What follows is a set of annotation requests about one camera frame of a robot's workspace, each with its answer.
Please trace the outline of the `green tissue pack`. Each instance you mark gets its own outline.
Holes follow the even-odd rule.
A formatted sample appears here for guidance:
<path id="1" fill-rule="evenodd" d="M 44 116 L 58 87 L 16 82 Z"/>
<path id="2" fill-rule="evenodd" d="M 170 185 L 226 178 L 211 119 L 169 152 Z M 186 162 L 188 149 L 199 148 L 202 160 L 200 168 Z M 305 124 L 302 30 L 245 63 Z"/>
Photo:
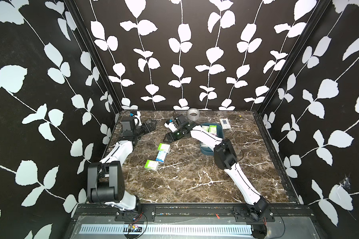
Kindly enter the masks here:
<path id="1" fill-rule="evenodd" d="M 146 170 L 157 171 L 158 166 L 159 166 L 159 162 L 158 162 L 158 161 L 155 161 L 155 160 L 147 160 L 146 163 L 145 163 L 144 168 L 145 168 Z"/>
<path id="2" fill-rule="evenodd" d="M 204 129 L 206 132 L 209 132 L 209 126 L 208 125 L 202 125 L 202 129 Z"/>
<path id="3" fill-rule="evenodd" d="M 217 125 L 210 125 L 208 128 L 208 132 L 217 135 Z"/>
<path id="4" fill-rule="evenodd" d="M 170 153 L 170 144 L 166 144 L 166 143 L 160 143 L 158 146 L 158 151 L 164 151 L 166 153 Z"/>

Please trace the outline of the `blue tissue pack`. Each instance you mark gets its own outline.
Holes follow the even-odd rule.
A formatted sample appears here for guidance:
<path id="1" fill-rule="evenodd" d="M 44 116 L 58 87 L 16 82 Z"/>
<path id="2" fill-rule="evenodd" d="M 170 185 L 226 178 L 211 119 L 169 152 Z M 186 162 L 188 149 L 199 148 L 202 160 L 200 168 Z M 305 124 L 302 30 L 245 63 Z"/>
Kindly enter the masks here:
<path id="1" fill-rule="evenodd" d="M 156 157 L 156 161 L 159 162 L 159 163 L 164 163 L 165 159 L 166 159 L 166 156 L 167 156 L 166 151 L 159 150 L 158 154 L 157 154 L 157 157 Z"/>

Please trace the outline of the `black front rail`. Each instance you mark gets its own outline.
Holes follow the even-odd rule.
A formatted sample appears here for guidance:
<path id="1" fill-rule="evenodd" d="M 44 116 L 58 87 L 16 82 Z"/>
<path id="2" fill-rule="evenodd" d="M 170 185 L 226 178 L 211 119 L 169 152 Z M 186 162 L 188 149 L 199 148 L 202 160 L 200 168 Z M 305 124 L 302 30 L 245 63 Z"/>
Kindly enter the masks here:
<path id="1" fill-rule="evenodd" d="M 202 218 L 228 218 L 232 217 L 235 222 L 247 224 L 263 224 L 275 222 L 276 218 L 308 217 L 314 218 L 313 211 L 304 205 L 292 203 L 270 204 L 262 217 L 253 220 L 248 206 L 244 203 L 191 203 L 191 204 L 159 204 L 147 203 L 138 205 L 131 211 L 122 211 L 116 207 L 101 207 L 97 204 L 78 205 L 73 219 L 80 216 L 110 217 L 116 222 L 129 222 L 133 218 L 142 215 L 142 220 L 157 222 L 158 217 L 202 217 Z"/>

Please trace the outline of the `small circuit board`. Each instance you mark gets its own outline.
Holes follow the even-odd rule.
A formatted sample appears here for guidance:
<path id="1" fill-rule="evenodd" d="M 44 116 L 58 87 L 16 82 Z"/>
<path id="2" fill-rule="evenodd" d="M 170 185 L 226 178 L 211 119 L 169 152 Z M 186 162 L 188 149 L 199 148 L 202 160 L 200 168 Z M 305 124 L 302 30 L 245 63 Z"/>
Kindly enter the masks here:
<path id="1" fill-rule="evenodd" d="M 139 225 L 128 225 L 125 228 L 126 234 L 141 233 L 142 231 L 143 231 L 143 227 Z"/>

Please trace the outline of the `clear tape roll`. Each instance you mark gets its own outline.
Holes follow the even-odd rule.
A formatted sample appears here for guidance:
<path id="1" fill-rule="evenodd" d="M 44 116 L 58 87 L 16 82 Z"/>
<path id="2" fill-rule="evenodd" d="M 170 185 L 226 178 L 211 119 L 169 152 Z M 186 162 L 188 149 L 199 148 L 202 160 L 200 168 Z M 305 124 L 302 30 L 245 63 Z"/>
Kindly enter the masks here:
<path id="1" fill-rule="evenodd" d="M 191 108 L 187 111 L 187 118 L 192 121 L 197 121 L 200 118 L 200 111 L 196 108 Z"/>

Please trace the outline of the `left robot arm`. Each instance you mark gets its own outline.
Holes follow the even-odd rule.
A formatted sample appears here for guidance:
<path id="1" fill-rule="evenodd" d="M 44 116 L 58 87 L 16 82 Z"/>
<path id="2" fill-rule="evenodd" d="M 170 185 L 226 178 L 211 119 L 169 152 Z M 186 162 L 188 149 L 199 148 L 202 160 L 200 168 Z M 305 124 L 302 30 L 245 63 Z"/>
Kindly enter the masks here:
<path id="1" fill-rule="evenodd" d="M 111 152 L 100 162 L 92 163 L 87 171 L 87 199 L 91 204 L 112 206 L 122 211 L 140 211 L 137 196 L 128 193 L 122 172 L 122 165 L 133 152 L 142 136 L 156 130 L 157 121 L 147 120 L 136 124 L 136 117 L 121 121 L 121 133 Z"/>

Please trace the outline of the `teal storage box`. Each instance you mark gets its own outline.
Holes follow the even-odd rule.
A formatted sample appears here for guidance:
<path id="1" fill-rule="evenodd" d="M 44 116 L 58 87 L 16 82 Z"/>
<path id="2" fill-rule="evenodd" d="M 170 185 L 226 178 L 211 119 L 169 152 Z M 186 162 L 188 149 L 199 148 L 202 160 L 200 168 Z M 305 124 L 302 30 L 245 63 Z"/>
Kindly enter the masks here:
<path id="1" fill-rule="evenodd" d="M 221 139 L 224 138 L 222 126 L 218 123 L 203 123 L 202 125 L 208 125 L 208 126 L 217 125 L 217 135 L 211 134 L 209 132 L 208 133 L 210 135 L 207 135 L 206 133 L 203 133 L 203 132 L 200 133 L 201 134 L 201 141 L 200 141 L 201 153 L 204 155 L 207 155 L 207 156 L 213 156 L 213 149 L 211 149 L 209 147 L 209 145 L 211 143 L 216 143 L 216 140 L 215 140 L 216 137 L 221 138 Z"/>

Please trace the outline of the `white perforated strip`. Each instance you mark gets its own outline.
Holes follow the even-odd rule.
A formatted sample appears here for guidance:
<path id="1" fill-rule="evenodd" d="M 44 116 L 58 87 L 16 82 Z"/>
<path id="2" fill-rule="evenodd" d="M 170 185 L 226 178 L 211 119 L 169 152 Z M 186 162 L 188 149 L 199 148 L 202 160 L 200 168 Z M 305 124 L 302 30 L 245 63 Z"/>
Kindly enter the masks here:
<path id="1" fill-rule="evenodd" d="M 250 225 L 139 225 L 131 230 L 125 224 L 83 224 L 81 235 L 179 235 L 179 236 L 234 236 L 252 235 Z"/>

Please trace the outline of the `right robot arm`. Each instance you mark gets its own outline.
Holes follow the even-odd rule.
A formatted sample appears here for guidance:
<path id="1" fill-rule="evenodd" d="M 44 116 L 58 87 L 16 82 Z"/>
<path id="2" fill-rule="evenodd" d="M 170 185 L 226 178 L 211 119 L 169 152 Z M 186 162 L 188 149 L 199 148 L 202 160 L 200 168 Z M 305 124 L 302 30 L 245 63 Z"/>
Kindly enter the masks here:
<path id="1" fill-rule="evenodd" d="M 244 197 L 247 214 L 254 222 L 259 222 L 265 217 L 268 209 L 267 200 L 254 188 L 243 173 L 237 159 L 237 155 L 231 141 L 223 139 L 207 132 L 201 125 L 191 121 L 176 127 L 173 122 L 165 124 L 171 131 L 164 137 L 165 143 L 172 143 L 190 136 L 199 140 L 213 150 L 214 163 L 219 169 L 226 172 L 233 180 Z"/>

